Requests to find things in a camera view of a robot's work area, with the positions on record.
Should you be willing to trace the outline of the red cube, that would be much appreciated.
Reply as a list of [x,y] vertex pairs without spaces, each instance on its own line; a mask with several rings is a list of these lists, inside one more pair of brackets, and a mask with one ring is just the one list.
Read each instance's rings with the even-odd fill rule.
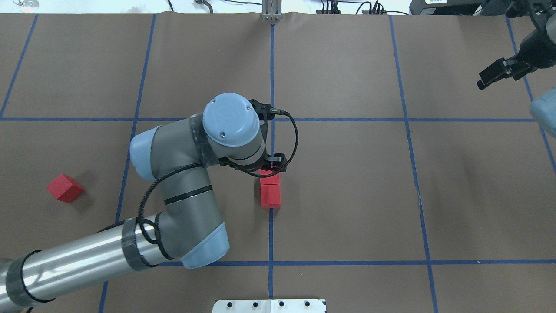
[[274,186],[280,184],[280,174],[276,176],[264,176],[259,178],[260,186]]
[[278,209],[281,207],[280,184],[260,185],[260,206],[263,209]]
[[64,203],[72,203],[83,192],[84,188],[74,178],[60,174],[47,185],[48,192],[56,199]]

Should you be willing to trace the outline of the black box with label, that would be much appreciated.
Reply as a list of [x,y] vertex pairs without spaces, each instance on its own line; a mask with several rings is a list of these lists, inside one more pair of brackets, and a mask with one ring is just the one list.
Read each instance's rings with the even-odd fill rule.
[[473,15],[481,0],[412,0],[411,15],[469,16]]

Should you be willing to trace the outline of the clear tape roll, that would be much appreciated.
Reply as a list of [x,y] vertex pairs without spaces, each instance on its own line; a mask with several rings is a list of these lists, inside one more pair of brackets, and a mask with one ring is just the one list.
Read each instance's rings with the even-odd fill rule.
[[40,7],[39,0],[13,0],[23,13],[34,13]]

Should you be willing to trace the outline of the aluminium frame post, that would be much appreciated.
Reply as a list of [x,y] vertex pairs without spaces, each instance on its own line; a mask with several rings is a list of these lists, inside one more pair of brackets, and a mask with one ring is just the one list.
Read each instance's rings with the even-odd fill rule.
[[268,21],[282,20],[282,0],[262,0],[261,19]]

